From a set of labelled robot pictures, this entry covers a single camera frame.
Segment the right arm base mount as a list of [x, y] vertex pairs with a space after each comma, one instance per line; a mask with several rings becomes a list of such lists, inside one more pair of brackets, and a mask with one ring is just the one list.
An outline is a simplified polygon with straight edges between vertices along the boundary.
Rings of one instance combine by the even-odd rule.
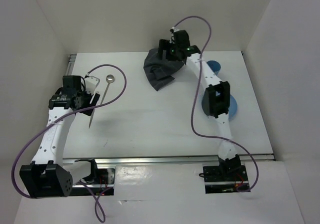
[[244, 165], [237, 170], [226, 173], [220, 165], [203, 166], [198, 174], [204, 180], [206, 194], [234, 193], [250, 188], [249, 179]]

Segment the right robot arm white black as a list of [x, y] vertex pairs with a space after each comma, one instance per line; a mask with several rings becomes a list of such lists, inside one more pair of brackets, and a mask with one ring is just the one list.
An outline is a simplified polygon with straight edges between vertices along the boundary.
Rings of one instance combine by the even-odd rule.
[[161, 39], [157, 57], [162, 59], [163, 52], [170, 61], [184, 60], [186, 65], [198, 77], [198, 90], [203, 90], [201, 100], [202, 111], [207, 117], [213, 118], [218, 125], [218, 167], [203, 176], [212, 176], [224, 180], [231, 179], [241, 168], [241, 160], [232, 140], [229, 126], [230, 84], [222, 81], [202, 58], [196, 45], [191, 45], [185, 30], [175, 27], [170, 29], [171, 38]]

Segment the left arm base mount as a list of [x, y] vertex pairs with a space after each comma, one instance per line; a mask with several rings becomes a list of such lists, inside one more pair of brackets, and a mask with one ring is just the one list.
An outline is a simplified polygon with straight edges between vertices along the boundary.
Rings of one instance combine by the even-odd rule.
[[71, 165], [73, 186], [70, 196], [88, 196], [90, 192], [79, 182], [88, 186], [95, 195], [114, 195], [115, 167], [98, 167], [95, 159], [76, 160]]

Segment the dark grey checked cloth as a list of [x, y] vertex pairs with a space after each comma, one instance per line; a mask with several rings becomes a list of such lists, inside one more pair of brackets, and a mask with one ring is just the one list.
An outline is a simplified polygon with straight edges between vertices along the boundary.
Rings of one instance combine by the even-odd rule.
[[178, 72], [185, 63], [183, 61], [160, 60], [157, 57], [158, 49], [150, 49], [143, 64], [145, 76], [150, 85], [159, 91], [175, 80], [174, 74]]

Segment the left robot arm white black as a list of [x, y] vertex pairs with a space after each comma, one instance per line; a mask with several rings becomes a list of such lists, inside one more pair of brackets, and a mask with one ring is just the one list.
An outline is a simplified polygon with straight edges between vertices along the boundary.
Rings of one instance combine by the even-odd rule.
[[94, 183], [99, 178], [93, 159], [77, 160], [63, 165], [63, 151], [75, 119], [74, 111], [91, 116], [99, 100], [96, 87], [100, 80], [93, 76], [63, 76], [62, 86], [49, 100], [48, 130], [29, 165], [22, 165], [20, 177], [31, 198], [69, 196], [80, 180]]

